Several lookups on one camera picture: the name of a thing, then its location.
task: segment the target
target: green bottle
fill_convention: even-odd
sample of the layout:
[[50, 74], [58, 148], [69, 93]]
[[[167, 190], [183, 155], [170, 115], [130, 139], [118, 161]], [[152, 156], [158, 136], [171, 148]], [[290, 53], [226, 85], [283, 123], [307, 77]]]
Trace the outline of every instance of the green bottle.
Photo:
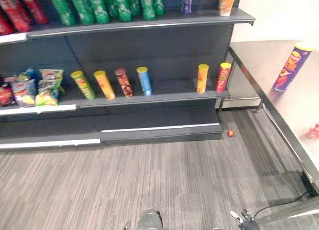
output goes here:
[[119, 17], [119, 11], [116, 6], [115, 0], [104, 0], [106, 3], [106, 7], [108, 9], [108, 13], [111, 18], [118, 18]]
[[132, 16], [141, 15], [141, 6], [139, 0], [129, 0]]
[[80, 21], [83, 25], [91, 25], [94, 23], [94, 16], [91, 10], [89, 0], [72, 0], [76, 11], [79, 14]]
[[76, 24], [70, 5], [66, 0], [52, 0], [55, 9], [58, 11], [63, 25], [73, 26]]
[[153, 0], [154, 10], [157, 16], [163, 16], [165, 13], [164, 0]]
[[110, 22], [110, 18], [106, 12], [103, 0], [89, 0], [94, 10], [95, 19], [98, 24], [106, 24]]
[[155, 20], [153, 0], [141, 0], [144, 20]]
[[132, 21], [129, 0], [116, 0], [116, 5], [119, 10], [120, 21], [123, 21], [123, 22]]

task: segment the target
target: red chip canister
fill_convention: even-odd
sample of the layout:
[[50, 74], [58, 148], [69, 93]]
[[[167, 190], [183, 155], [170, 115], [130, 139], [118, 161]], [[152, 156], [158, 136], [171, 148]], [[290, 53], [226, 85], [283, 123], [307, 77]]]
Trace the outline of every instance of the red chip canister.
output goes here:
[[126, 96], [126, 97], [131, 97], [133, 96], [133, 90], [132, 90], [132, 87], [129, 83], [129, 80], [128, 80], [128, 77], [126, 75], [126, 72], [124, 69], [117, 69], [115, 70], [115, 75], [119, 81], [119, 84], [121, 86], [121, 89], [123, 91], [123, 94]]
[[227, 79], [229, 76], [231, 64], [230, 63], [221, 63], [218, 75], [218, 81], [216, 86], [217, 92], [223, 92], [226, 89]]
[[26, 6], [29, 8], [33, 17], [35, 18], [38, 24], [47, 24], [48, 21], [45, 17], [45, 14], [37, 0], [23, 0]]
[[13, 29], [7, 20], [0, 14], [0, 34], [7, 35], [12, 34]]
[[0, 6], [4, 12], [9, 16], [14, 27], [19, 32], [29, 32], [31, 31], [31, 26], [22, 17], [20, 8], [17, 5], [17, 0], [0, 0]]
[[312, 50], [303, 42], [297, 42], [273, 88], [279, 91], [286, 91]]

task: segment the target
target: brown chip canister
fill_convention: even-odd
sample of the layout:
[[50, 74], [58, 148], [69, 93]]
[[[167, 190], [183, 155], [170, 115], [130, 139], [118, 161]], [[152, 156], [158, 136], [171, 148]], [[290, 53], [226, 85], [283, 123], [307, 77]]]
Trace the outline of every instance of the brown chip canister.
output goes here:
[[121, 86], [121, 89], [123, 91], [123, 94], [126, 96], [126, 97], [131, 97], [133, 96], [133, 90], [132, 90], [132, 87], [129, 83], [129, 80], [128, 80], [128, 77], [126, 75], [126, 72], [125, 72], [125, 69], [121, 68], [121, 69], [117, 69], [114, 71], [118, 81], [119, 81], [119, 84]]

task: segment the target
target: black cable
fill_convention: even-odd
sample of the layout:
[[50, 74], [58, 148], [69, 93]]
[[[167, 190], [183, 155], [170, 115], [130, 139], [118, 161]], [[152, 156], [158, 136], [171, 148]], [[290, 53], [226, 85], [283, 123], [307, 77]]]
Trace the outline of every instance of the black cable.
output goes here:
[[293, 203], [293, 202], [298, 201], [299, 199], [301, 199], [301, 198], [302, 198], [304, 195], [306, 195], [307, 193], [308, 193], [308, 191], [304, 192], [301, 196], [297, 197], [296, 199], [291, 200], [291, 201], [288, 201], [288, 202], [286, 202], [286, 203], [270, 205], [270, 206], [264, 207], [264, 208], [262, 208], [262, 209], [259, 209], [259, 210], [255, 213], [254, 219], [255, 219], [255, 217], [257, 216], [257, 214], [258, 214], [259, 212], [261, 212], [262, 210], [264, 210], [264, 209], [271, 208], [271, 207], [275, 207], [275, 206], [280, 206], [280, 205], [291, 204], [291, 203]]

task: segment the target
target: pringles can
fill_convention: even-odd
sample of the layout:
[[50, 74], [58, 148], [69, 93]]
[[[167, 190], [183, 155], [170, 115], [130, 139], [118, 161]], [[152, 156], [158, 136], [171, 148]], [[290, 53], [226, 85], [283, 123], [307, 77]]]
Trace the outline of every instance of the pringles can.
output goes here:
[[85, 78], [82, 71], [75, 71], [71, 74], [71, 77], [74, 79], [75, 83], [78, 85], [85, 98], [94, 99], [95, 93], [93, 92], [90, 83]]
[[94, 77], [96, 81], [98, 82], [101, 90], [103, 91], [103, 94], [108, 100], [115, 99], [114, 91], [110, 85], [110, 82], [106, 76], [106, 73], [102, 70], [96, 71], [94, 73]]
[[273, 88], [279, 91], [286, 91], [312, 50], [303, 42], [297, 42]]
[[150, 84], [148, 69], [146, 67], [139, 67], [136, 69], [142, 86], [142, 91], [145, 96], [152, 95], [152, 88]]
[[200, 64], [198, 66], [197, 92], [199, 94], [203, 94], [206, 91], [208, 69], [209, 69], [208, 64]]
[[226, 89], [227, 79], [229, 76], [231, 64], [230, 63], [221, 63], [219, 69], [219, 75], [217, 80], [216, 91], [223, 92]]
[[118, 82], [121, 86], [121, 89], [123, 91], [123, 94], [126, 96], [126, 97], [131, 97], [133, 96], [133, 89], [129, 83], [129, 80], [128, 80], [128, 77], [126, 75], [126, 72], [124, 69], [117, 69], [114, 71], [117, 79], [118, 79]]

